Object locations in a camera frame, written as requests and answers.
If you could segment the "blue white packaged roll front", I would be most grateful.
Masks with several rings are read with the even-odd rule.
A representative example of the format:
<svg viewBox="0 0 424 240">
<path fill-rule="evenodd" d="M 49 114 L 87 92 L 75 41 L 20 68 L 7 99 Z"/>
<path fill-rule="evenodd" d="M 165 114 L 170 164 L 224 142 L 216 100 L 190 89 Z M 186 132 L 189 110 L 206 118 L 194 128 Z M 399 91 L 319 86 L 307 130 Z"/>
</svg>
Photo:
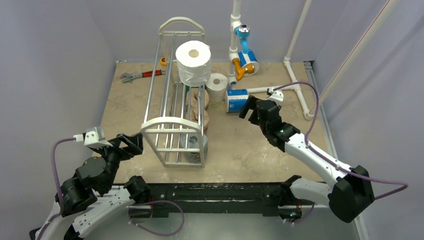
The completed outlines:
<svg viewBox="0 0 424 240">
<path fill-rule="evenodd" d="M 248 97 L 249 93 L 246 89 L 228 89 L 224 97 L 226 112 L 239 113 Z"/>
</svg>

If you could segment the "blue white packaged roll back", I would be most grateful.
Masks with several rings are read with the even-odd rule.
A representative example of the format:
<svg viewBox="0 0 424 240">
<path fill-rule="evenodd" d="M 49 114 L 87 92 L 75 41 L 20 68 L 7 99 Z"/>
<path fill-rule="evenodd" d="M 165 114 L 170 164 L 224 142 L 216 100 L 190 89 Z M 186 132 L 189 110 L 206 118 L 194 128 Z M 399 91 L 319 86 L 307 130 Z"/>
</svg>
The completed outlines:
<svg viewBox="0 0 424 240">
<path fill-rule="evenodd" d="M 247 53 L 243 53 L 242 51 L 238 52 L 239 57 L 239 65 L 240 67 L 246 68 L 248 65 L 253 66 L 253 72 L 252 73 L 246 73 L 244 76 L 252 76 L 256 74 L 260 70 L 260 64 L 257 61 L 257 58 L 254 54 L 254 52 L 249 49 Z"/>
</svg>

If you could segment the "grey paper roll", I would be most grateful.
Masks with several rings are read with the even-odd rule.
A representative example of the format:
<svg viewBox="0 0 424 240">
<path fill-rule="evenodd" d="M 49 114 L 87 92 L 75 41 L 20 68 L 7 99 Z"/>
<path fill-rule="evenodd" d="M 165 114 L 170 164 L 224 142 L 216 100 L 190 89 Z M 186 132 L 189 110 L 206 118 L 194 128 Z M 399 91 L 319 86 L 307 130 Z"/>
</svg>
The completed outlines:
<svg viewBox="0 0 424 240">
<path fill-rule="evenodd" d="M 208 154 L 208 137 L 206 135 L 203 135 L 203 152 L 204 152 L 204 158 L 207 157 Z M 182 134 L 180 136 L 179 140 L 179 146 L 181 148 L 185 148 L 187 146 L 187 149 L 199 149 L 199 138 L 195 133 L 190 134 Z M 190 152 L 183 152 L 184 157 L 189 163 L 192 164 L 200 164 L 201 163 L 201 154 L 197 151 L 190 151 Z"/>
</svg>

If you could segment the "unwrapped white paper roll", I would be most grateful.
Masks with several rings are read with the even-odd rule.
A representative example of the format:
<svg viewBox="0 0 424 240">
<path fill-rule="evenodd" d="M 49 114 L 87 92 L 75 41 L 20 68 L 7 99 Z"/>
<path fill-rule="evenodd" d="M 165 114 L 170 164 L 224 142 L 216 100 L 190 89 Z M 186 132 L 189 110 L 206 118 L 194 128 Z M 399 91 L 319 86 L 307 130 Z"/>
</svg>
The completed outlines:
<svg viewBox="0 0 424 240">
<path fill-rule="evenodd" d="M 178 75 L 181 82 L 198 88 L 211 77 L 211 51 L 204 42 L 190 40 L 181 44 L 175 52 Z"/>
</svg>

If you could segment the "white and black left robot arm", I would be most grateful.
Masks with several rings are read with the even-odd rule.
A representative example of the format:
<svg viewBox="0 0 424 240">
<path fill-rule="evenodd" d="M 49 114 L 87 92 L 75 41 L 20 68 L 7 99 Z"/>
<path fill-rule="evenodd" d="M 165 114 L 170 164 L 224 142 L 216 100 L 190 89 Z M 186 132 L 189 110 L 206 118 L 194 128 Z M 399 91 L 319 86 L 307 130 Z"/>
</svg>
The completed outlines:
<svg viewBox="0 0 424 240">
<path fill-rule="evenodd" d="M 56 149 L 65 142 L 82 142 L 98 156 L 89 157 L 69 179 L 60 183 Z M 56 184 L 52 210 L 44 224 L 30 231 L 32 240 L 83 240 L 104 220 L 124 208 L 148 202 L 150 189 L 141 176 L 132 176 L 114 186 L 120 163 L 141 155 L 143 135 L 118 134 L 106 140 L 101 128 L 57 141 L 51 150 L 51 167 Z"/>
</svg>

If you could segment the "blue white packaged roll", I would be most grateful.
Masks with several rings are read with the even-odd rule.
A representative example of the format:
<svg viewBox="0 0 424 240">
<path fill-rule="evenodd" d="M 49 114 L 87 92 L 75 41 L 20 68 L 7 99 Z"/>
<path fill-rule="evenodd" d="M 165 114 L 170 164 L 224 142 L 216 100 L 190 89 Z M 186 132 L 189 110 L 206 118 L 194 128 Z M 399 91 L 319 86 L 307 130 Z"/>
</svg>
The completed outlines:
<svg viewBox="0 0 424 240">
<path fill-rule="evenodd" d="M 224 97 L 226 112 L 239 113 L 248 97 L 249 93 L 246 89 L 228 89 Z"/>
<path fill-rule="evenodd" d="M 244 76 L 252 76 L 256 74 L 260 70 L 260 64 L 257 61 L 257 58 L 254 54 L 254 52 L 249 49 L 247 53 L 243 53 L 242 51 L 238 52 L 239 57 L 239 65 L 240 67 L 246 68 L 248 65 L 253 66 L 253 72 L 252 73 L 246 73 Z"/>
</svg>

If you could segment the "green paper roll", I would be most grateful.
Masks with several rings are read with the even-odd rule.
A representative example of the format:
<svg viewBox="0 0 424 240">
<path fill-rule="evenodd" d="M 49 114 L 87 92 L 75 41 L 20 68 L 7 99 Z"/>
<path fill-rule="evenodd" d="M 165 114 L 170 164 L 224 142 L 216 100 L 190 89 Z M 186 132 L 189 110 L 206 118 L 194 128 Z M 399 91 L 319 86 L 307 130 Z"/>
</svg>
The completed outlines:
<svg viewBox="0 0 424 240">
<path fill-rule="evenodd" d="M 190 86 L 185 86 L 185 93 L 187 94 L 188 92 L 189 92 L 189 90 L 191 89 L 191 87 Z"/>
</svg>

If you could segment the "white metal shelf rack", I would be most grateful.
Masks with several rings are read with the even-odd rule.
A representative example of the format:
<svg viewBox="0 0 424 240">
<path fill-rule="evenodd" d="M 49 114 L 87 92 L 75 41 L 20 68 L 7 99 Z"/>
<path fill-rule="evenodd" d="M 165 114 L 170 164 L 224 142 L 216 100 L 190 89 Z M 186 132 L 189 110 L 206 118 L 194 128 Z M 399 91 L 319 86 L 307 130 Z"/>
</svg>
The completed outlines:
<svg viewBox="0 0 424 240">
<path fill-rule="evenodd" d="M 190 120 L 191 109 L 186 106 L 185 86 L 180 78 L 176 60 L 178 42 L 205 40 L 204 28 L 191 18 L 176 16 L 165 21 L 158 30 L 158 42 L 153 62 L 153 70 L 162 65 L 160 59 L 165 57 L 167 66 L 163 79 L 153 75 L 150 80 L 146 100 L 145 114 L 140 127 L 145 142 L 164 167 L 195 167 L 206 165 L 204 157 L 204 96 L 206 87 L 198 88 L 198 123 Z M 196 134 L 199 148 L 181 148 L 179 141 L 183 134 Z M 199 151 L 201 163 L 190 163 L 183 152 Z"/>
</svg>

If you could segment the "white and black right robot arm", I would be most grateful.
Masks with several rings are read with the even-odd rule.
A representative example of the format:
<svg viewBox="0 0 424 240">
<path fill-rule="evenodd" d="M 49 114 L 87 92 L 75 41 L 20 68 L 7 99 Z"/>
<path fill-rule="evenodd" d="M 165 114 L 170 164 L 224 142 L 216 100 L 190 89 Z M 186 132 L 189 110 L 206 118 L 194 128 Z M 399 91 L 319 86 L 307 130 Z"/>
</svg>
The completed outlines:
<svg viewBox="0 0 424 240">
<path fill-rule="evenodd" d="M 280 185 L 280 207 L 308 200 L 328 207 L 339 220 L 350 223 L 375 201 L 370 175 L 364 167 L 343 163 L 307 141 L 298 128 L 282 121 L 275 102 L 250 95 L 239 117 L 245 118 L 249 110 L 249 122 L 260 127 L 272 146 L 300 160 L 323 180 L 293 175 Z"/>
</svg>

